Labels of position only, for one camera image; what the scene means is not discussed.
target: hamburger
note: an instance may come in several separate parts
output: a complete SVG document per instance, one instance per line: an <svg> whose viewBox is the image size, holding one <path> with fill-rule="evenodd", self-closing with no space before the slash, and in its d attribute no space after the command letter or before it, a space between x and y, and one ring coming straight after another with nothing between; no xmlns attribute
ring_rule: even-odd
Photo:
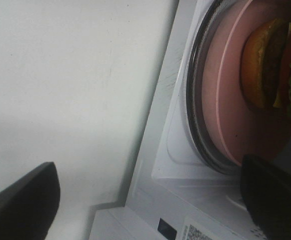
<svg viewBox="0 0 291 240"><path fill-rule="evenodd" d="M249 36L241 59L245 98L258 108L281 109L291 119L291 23L281 18Z"/></svg>

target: black plastic piece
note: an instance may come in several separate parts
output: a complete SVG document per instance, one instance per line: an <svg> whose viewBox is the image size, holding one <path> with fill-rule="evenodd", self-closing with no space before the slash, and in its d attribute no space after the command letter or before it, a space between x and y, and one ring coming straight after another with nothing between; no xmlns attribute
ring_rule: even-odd
<svg viewBox="0 0 291 240"><path fill-rule="evenodd" d="M161 233L167 240L176 240L177 230L170 226L166 221L160 218L157 230Z"/></svg>
<svg viewBox="0 0 291 240"><path fill-rule="evenodd" d="M56 166L43 163L0 192L0 240L44 240L59 202Z"/></svg>
<svg viewBox="0 0 291 240"><path fill-rule="evenodd" d="M269 240L291 240L291 175L254 155L242 162L240 190L253 222Z"/></svg>

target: label sticker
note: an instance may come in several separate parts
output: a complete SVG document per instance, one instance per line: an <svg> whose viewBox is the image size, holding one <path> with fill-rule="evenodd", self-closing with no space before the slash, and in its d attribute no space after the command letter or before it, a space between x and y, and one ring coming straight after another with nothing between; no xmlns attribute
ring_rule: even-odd
<svg viewBox="0 0 291 240"><path fill-rule="evenodd" d="M182 229L180 240L220 240L219 237L189 217L185 218Z"/></svg>

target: black object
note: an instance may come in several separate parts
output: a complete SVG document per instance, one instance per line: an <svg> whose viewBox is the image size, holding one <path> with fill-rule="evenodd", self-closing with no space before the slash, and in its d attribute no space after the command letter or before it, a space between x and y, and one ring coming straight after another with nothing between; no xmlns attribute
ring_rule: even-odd
<svg viewBox="0 0 291 240"><path fill-rule="evenodd" d="M269 240L291 240L291 175L254 156L242 162L240 190L253 222Z"/></svg>
<svg viewBox="0 0 291 240"><path fill-rule="evenodd" d="M161 233L167 240L176 240L177 230L170 226L166 221L160 218L157 230Z"/></svg>
<svg viewBox="0 0 291 240"><path fill-rule="evenodd" d="M236 0L214 0L196 34L186 80L186 111L192 139L204 162L222 174L234 175L238 166L227 159L212 142L202 109L202 77L210 43L226 12Z"/></svg>
<svg viewBox="0 0 291 240"><path fill-rule="evenodd" d="M59 202L56 166L45 162L0 192L0 240L44 240Z"/></svg>

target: qr code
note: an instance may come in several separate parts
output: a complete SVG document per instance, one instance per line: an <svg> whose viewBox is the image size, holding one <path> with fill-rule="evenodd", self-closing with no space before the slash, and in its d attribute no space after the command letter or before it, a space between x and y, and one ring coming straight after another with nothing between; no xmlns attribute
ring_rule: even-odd
<svg viewBox="0 0 291 240"><path fill-rule="evenodd" d="M186 240L212 240L190 224Z"/></svg>

